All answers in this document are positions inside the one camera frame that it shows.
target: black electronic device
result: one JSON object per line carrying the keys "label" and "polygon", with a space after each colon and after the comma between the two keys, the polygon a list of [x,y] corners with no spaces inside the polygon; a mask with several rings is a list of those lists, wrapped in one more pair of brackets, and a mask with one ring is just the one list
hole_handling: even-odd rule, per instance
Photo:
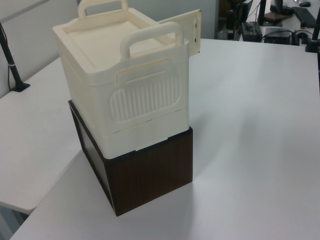
{"label": "black electronic device", "polygon": [[310,6],[311,6],[311,3],[309,1],[299,3],[299,7],[302,7],[302,8],[307,8]]}
{"label": "black electronic device", "polygon": [[264,42],[267,44],[290,45],[290,37],[289,29],[268,27],[265,30]]}
{"label": "black electronic device", "polygon": [[307,28],[314,28],[316,25],[316,19],[309,12],[308,9],[303,7],[293,7],[294,15],[299,19],[300,22],[305,22]]}
{"label": "black electronic device", "polygon": [[241,35],[244,42],[256,42],[260,43],[262,41],[262,32],[258,25],[255,25],[255,22],[241,23]]}

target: white table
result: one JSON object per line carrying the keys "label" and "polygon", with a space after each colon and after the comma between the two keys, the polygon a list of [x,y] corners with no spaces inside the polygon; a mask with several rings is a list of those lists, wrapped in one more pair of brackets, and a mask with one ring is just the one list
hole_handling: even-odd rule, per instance
{"label": "white table", "polygon": [[189,68],[193,183],[116,217],[82,154],[11,240],[319,239],[317,56],[201,41]]}
{"label": "white table", "polygon": [[30,214],[81,150],[60,59],[0,99],[0,205]]}

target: cream plastic box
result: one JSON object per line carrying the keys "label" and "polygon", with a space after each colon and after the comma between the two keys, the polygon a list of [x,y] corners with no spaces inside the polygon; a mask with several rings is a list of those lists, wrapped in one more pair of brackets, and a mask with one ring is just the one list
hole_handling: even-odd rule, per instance
{"label": "cream plastic box", "polygon": [[[156,22],[127,0],[86,16],[86,8],[113,1],[83,0],[79,18],[53,28],[72,101],[106,159],[189,129],[190,43],[182,26]],[[191,21],[196,52],[201,15]]]}

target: ribbed panel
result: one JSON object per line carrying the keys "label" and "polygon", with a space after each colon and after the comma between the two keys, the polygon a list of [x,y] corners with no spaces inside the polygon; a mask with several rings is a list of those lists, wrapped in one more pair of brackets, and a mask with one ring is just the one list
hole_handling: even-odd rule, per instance
{"label": "ribbed panel", "polygon": [[111,96],[111,114],[117,121],[129,120],[171,106],[179,95],[179,81],[174,77],[121,88]]}

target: keyboard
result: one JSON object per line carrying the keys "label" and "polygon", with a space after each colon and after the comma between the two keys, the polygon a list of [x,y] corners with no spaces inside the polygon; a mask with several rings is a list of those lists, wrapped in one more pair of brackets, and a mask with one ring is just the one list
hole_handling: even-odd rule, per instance
{"label": "keyboard", "polygon": [[309,12],[308,9],[304,7],[292,7],[294,10],[294,14],[299,19],[300,22],[305,22],[307,28],[314,28],[316,25],[316,19]]}

